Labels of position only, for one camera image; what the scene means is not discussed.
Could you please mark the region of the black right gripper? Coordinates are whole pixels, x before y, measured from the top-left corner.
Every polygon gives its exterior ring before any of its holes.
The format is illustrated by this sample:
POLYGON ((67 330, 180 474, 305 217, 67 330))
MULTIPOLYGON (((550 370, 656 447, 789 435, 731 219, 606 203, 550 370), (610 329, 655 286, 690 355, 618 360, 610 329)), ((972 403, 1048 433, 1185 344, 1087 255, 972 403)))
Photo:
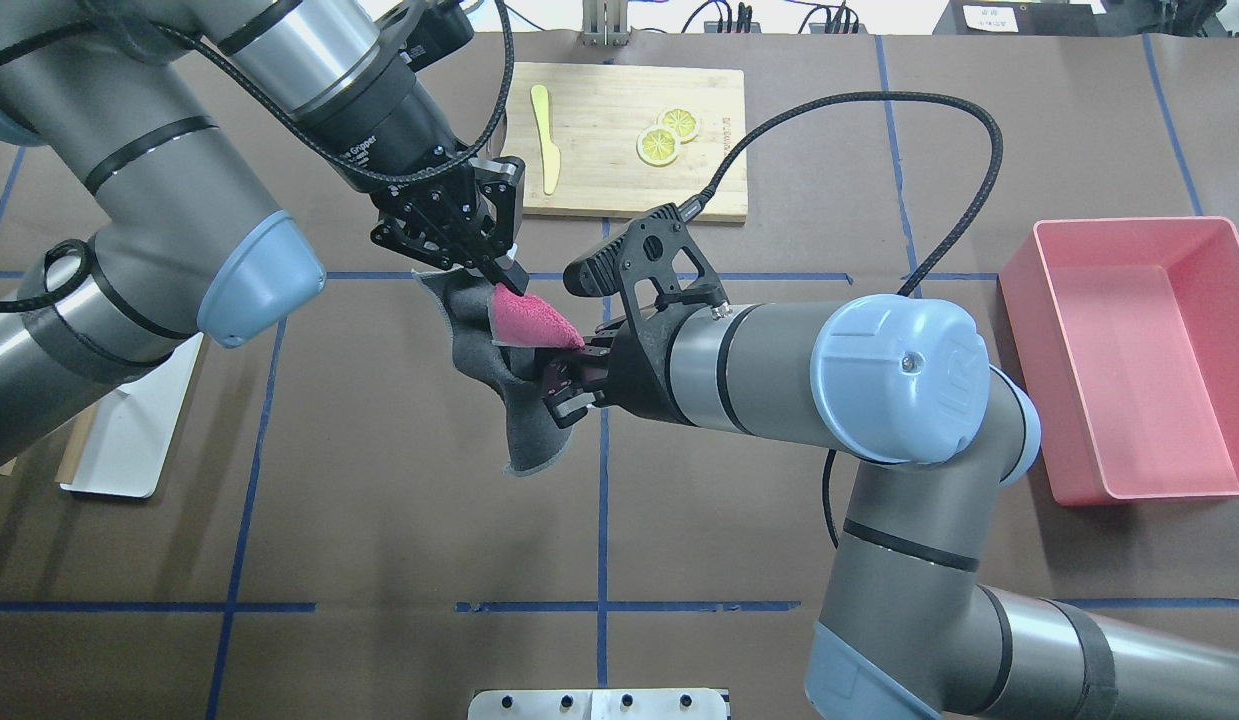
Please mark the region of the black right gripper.
POLYGON ((556 428, 572 428, 584 419, 602 392, 602 406, 652 421, 678 424, 680 411, 672 398, 668 359, 679 322, 674 311, 642 310, 641 322, 624 316, 600 323, 592 342, 610 342, 605 352, 540 352, 540 388, 556 428))

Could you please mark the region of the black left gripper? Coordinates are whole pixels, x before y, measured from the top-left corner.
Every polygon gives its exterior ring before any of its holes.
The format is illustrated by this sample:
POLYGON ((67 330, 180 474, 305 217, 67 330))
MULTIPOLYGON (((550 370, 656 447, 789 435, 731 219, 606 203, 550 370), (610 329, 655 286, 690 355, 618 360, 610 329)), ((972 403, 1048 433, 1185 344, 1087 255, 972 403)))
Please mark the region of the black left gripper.
POLYGON ((472 157, 422 183, 392 183, 370 195, 378 224, 369 238, 424 265, 470 270, 527 295, 529 273, 517 260, 524 173, 527 164, 515 156, 472 157))

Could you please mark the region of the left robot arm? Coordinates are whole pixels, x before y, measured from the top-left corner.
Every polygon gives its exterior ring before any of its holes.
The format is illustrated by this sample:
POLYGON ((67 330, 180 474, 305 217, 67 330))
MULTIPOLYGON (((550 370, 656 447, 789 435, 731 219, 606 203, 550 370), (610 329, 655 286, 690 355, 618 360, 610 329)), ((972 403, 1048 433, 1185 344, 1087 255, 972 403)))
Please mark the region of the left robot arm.
POLYGON ((0 300, 0 468, 204 335, 234 348, 325 288, 291 214, 173 69, 199 53, 369 196, 378 247, 527 292, 517 157, 458 140, 419 72, 458 1, 0 1, 0 141, 47 146, 107 213, 0 300))

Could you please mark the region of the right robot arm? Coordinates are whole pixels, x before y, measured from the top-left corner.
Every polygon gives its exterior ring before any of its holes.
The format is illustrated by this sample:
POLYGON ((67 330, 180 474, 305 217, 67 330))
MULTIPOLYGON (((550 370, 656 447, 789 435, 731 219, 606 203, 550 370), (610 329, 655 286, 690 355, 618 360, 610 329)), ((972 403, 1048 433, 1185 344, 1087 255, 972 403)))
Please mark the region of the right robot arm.
POLYGON ((952 302, 636 310, 546 354, 543 402, 857 459, 807 665, 823 718, 1239 719, 1239 652, 979 582, 1041 423, 952 302))

